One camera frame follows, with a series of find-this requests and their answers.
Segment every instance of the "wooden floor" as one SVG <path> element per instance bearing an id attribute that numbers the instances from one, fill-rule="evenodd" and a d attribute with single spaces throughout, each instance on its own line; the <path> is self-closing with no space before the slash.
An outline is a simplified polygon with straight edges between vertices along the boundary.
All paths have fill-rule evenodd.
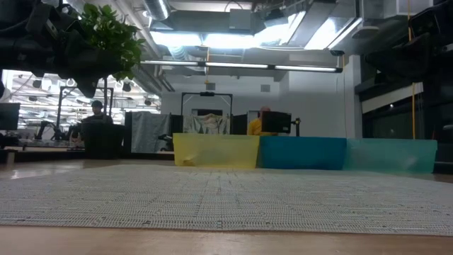
<path id="1" fill-rule="evenodd" d="M 115 164 L 168 161 L 53 161 L 0 165 L 0 179 Z M 412 176 L 453 183 L 451 176 Z M 452 237 L 288 232 L 189 232 L 78 227 L 0 227 L 0 254 L 453 254 Z"/>

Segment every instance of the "computer monitor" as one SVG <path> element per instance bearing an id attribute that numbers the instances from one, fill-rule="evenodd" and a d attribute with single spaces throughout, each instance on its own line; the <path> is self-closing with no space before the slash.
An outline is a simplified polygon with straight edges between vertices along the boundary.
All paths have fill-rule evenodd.
<path id="1" fill-rule="evenodd" d="M 19 103 L 0 103 L 0 130 L 17 130 Z"/>
<path id="2" fill-rule="evenodd" d="M 279 112 L 263 112 L 261 131 L 291 133 L 291 114 Z"/>

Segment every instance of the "gray rubber mat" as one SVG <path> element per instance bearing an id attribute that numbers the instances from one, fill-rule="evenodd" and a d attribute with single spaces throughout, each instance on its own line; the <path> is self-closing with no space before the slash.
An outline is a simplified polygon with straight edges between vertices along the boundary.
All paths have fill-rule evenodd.
<path id="1" fill-rule="evenodd" d="M 1 180 L 0 224 L 453 236 L 453 184 L 119 165 Z"/>

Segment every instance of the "blue plastic bin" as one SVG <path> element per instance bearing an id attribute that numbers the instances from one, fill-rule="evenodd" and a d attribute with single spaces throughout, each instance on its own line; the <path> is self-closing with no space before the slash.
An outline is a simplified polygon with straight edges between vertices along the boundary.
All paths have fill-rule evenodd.
<path id="1" fill-rule="evenodd" d="M 345 138 L 261 137 L 258 166 L 266 169 L 341 170 Z"/>
<path id="2" fill-rule="evenodd" d="M 431 174 L 437 141 L 348 139 L 344 170 Z"/>

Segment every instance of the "green leaves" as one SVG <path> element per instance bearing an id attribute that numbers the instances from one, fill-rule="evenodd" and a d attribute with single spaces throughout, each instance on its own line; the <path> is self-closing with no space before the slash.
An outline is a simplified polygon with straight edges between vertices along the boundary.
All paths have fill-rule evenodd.
<path id="1" fill-rule="evenodd" d="M 127 25 L 125 20 L 119 21 L 117 12 L 109 5 L 96 7 L 85 4 L 81 17 L 81 24 L 88 34 L 90 44 L 120 57 L 123 71 L 113 74 L 117 81 L 133 79 L 131 68 L 140 64 L 140 46 L 145 42 L 143 39 L 135 40 L 140 29 Z"/>

